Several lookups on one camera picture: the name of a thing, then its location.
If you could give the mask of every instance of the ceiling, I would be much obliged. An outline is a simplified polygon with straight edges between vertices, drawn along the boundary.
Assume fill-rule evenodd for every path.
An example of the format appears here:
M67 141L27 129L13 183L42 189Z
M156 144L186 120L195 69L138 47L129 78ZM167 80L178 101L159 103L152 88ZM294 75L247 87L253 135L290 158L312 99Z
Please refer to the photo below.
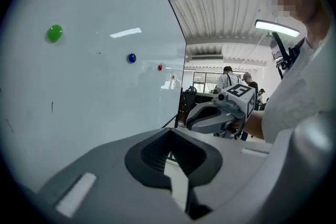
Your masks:
M279 34L293 46L306 35L302 23L285 17L270 0L170 0L187 43L185 68L259 69L272 59L266 30L257 19L277 22L301 32L297 38Z

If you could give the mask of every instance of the blue magnet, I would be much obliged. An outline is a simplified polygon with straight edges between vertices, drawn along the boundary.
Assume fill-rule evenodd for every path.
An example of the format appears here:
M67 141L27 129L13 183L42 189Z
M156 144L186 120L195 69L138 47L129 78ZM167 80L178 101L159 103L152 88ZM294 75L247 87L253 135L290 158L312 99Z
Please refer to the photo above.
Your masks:
M135 56L135 54L130 54L130 55L128 55L128 60L130 61L130 62L135 62L137 59L136 59L137 57Z

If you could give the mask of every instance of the green magnet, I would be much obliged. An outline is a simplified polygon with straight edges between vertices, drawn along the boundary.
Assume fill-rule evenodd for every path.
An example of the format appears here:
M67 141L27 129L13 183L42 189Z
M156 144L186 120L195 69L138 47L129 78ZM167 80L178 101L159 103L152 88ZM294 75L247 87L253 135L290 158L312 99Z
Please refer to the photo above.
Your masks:
M62 32L63 30L60 25L53 25L48 29L47 36L54 43L62 36Z

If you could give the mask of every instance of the window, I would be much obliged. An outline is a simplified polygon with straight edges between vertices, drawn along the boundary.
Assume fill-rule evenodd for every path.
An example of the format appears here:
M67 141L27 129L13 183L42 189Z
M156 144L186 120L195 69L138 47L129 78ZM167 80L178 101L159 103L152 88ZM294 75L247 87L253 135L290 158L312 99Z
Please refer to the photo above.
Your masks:
M235 73L241 79L241 73ZM212 93L217 86L217 82L221 73L205 73L205 72L195 72L193 86L196 88L197 92L200 93Z

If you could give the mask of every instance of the whiteboard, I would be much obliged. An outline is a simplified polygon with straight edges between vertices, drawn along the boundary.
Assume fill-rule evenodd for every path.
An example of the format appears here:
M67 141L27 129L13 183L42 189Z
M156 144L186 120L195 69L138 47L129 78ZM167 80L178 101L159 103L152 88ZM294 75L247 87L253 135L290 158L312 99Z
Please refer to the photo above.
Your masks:
M55 24L62 36L51 43ZM185 39L168 0L13 0L0 42L2 153L33 191L90 149L178 111Z

